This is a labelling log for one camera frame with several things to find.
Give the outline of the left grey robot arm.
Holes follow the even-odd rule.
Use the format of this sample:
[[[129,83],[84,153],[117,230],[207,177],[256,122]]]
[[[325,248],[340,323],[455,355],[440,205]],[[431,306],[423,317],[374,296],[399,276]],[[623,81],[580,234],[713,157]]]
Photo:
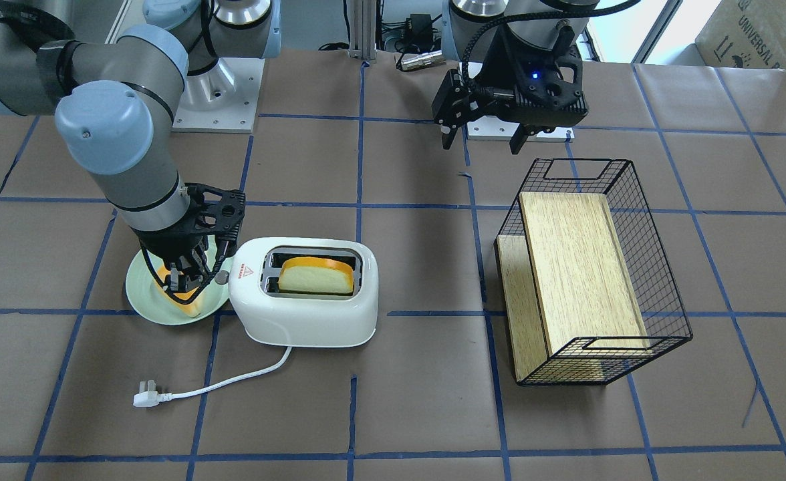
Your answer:
[[[597,1],[448,1],[441,52],[448,70],[432,101],[432,119],[449,149],[457,133],[485,116],[515,124],[510,152],[587,116],[583,61],[576,41],[589,19],[635,6]]]

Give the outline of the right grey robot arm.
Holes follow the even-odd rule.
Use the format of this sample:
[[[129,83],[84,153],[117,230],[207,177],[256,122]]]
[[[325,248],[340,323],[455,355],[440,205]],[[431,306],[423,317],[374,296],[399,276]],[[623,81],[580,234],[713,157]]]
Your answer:
[[[146,1],[86,43],[70,1],[0,1],[0,114],[53,115],[70,155],[136,234],[155,284],[188,304],[235,253],[237,190],[183,182],[166,148],[181,97],[224,58],[276,57],[277,1]]]

